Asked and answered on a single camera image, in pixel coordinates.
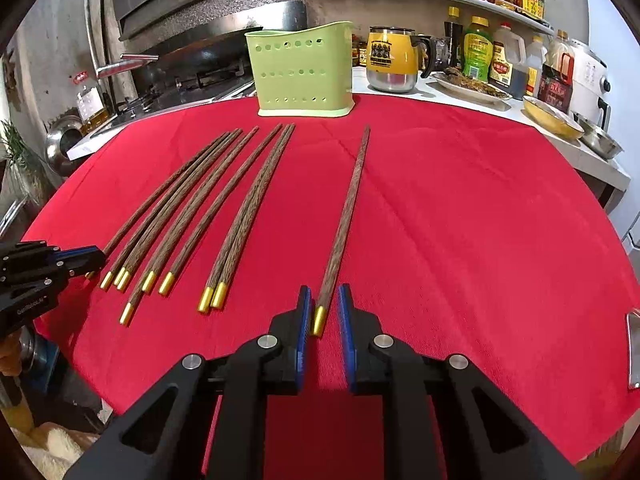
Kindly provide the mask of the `cooking oil bottle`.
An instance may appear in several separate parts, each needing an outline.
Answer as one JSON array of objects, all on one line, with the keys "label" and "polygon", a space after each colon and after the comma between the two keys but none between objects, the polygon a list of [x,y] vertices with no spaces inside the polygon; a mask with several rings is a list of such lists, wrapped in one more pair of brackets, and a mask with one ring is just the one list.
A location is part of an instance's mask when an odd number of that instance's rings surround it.
[{"label": "cooking oil bottle", "polygon": [[96,87],[83,86],[77,93],[76,104],[81,119],[80,132],[84,136],[104,125],[110,118],[110,112]]}]

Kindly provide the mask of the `red table cloth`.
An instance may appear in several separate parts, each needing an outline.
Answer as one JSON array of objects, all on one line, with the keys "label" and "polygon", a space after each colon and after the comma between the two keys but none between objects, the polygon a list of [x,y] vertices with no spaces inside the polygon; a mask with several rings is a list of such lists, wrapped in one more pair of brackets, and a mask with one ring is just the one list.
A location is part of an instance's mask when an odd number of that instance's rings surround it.
[{"label": "red table cloth", "polygon": [[[363,129],[371,128],[339,283],[383,332],[426,356],[465,354],[571,462],[639,409],[628,390],[626,314],[639,285],[608,216],[536,129],[460,107],[356,96],[338,119],[295,124],[250,230],[224,310],[196,308],[262,161],[221,207],[168,298],[145,297],[129,327],[127,294],[70,282],[36,326],[116,412],[179,358],[235,351],[317,298]],[[218,134],[278,118],[256,99],[196,106],[122,130],[84,162],[24,240],[104,247],[144,200]],[[310,338],[304,388],[268,404],[264,479],[383,479],[382,404],[347,391],[336,299]]]}]

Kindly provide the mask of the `black wok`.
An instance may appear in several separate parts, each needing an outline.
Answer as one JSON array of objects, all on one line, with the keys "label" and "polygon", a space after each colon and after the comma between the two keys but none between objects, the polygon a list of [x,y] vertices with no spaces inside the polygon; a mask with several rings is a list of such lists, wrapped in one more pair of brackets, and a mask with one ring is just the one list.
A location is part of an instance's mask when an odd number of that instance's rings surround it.
[{"label": "black wok", "polygon": [[134,85],[140,93],[152,88],[164,91],[177,81],[200,81],[223,73],[243,75],[248,66],[245,34],[258,30],[250,27],[198,39],[190,30],[169,38],[144,51],[157,60],[132,71]]}]

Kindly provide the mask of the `green plastic utensil holder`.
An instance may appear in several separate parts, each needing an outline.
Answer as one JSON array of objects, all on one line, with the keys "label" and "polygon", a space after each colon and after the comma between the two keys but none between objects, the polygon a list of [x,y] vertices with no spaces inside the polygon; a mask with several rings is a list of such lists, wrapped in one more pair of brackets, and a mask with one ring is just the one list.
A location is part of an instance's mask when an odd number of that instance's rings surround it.
[{"label": "green plastic utensil holder", "polygon": [[256,30],[245,39],[260,116],[337,118],[355,106],[352,22]]}]

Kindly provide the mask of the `steel bowl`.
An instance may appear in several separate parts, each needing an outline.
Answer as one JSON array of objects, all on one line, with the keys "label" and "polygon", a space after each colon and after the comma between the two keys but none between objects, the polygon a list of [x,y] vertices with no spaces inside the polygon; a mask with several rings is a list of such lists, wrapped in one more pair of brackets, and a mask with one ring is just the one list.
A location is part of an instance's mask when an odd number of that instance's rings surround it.
[{"label": "steel bowl", "polygon": [[584,129],[584,134],[580,138],[582,143],[601,158],[612,160],[623,153],[622,146],[594,122],[578,113],[574,114],[574,119]]}]

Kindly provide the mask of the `yellow bowl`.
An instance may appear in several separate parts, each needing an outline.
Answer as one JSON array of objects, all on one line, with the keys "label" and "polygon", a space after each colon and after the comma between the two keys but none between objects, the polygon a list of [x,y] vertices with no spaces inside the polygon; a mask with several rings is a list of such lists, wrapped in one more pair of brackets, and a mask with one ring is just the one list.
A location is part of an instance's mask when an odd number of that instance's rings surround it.
[{"label": "yellow bowl", "polygon": [[524,114],[538,126],[567,141],[577,141],[585,133],[578,122],[564,112],[533,96],[523,98]]}]

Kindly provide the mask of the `red label box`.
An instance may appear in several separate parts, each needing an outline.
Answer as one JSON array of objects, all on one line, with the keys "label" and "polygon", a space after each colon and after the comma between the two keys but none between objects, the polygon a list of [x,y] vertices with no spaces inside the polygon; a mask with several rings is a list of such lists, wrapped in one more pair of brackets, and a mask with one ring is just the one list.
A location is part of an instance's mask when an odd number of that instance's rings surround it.
[{"label": "red label box", "polygon": [[537,99],[567,114],[570,110],[572,94],[573,87],[563,79],[562,74],[555,68],[544,64]]}]

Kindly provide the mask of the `plate with food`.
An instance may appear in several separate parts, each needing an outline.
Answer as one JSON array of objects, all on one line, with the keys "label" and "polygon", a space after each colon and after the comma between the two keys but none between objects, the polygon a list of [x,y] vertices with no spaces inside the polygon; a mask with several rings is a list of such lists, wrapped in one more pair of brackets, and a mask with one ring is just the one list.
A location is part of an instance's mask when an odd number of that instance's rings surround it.
[{"label": "plate with food", "polygon": [[487,82],[465,76],[453,67],[447,67],[443,72],[431,73],[431,76],[442,88],[467,101],[494,105],[512,99],[508,92]]}]

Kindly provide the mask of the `white rice cooker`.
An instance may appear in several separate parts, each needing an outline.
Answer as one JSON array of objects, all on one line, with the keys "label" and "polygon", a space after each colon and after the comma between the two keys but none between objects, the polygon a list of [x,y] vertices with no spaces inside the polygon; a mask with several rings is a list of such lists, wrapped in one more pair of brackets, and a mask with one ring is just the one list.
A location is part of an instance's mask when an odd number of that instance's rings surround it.
[{"label": "white rice cooker", "polygon": [[575,55],[570,112],[608,131],[611,119],[611,107],[605,101],[605,95],[611,91],[608,68],[588,44],[573,38],[568,42]]}]

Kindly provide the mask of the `yellow steel mug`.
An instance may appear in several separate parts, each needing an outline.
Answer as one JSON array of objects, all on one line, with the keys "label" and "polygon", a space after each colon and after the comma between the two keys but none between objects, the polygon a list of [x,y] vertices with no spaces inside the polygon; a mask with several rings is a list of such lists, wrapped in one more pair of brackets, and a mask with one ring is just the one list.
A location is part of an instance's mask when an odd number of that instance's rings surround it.
[{"label": "yellow steel mug", "polygon": [[367,44],[367,80],[375,90],[407,93],[435,66],[435,40],[414,29],[372,26]]}]

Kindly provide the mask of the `green label bottle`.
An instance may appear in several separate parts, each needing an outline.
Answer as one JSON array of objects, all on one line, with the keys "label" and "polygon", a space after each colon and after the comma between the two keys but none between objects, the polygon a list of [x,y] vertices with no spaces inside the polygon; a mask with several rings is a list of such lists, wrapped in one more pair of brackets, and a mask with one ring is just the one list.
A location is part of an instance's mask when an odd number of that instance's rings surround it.
[{"label": "green label bottle", "polygon": [[465,76],[487,82],[494,43],[487,18],[473,15],[463,36],[463,73]]}]

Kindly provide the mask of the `white jug dark sauce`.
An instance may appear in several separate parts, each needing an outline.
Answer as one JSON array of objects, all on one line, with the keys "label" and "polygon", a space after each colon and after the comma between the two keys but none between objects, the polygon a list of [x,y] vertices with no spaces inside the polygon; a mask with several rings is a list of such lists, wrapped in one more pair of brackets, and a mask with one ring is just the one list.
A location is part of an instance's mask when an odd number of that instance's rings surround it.
[{"label": "white jug dark sauce", "polygon": [[489,82],[513,99],[523,99],[528,81],[524,39],[512,32],[509,23],[502,22],[492,35],[492,46]]}]

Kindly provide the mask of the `dark soy sauce bottle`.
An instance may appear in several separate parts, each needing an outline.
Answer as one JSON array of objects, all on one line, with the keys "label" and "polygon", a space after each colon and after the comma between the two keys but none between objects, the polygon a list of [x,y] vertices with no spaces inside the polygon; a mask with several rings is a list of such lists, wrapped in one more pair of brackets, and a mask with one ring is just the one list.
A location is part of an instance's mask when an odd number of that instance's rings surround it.
[{"label": "dark soy sauce bottle", "polygon": [[448,65],[457,70],[463,70],[464,59],[462,44],[464,30],[460,22],[460,9],[457,6],[448,6],[444,29],[448,44]]}]

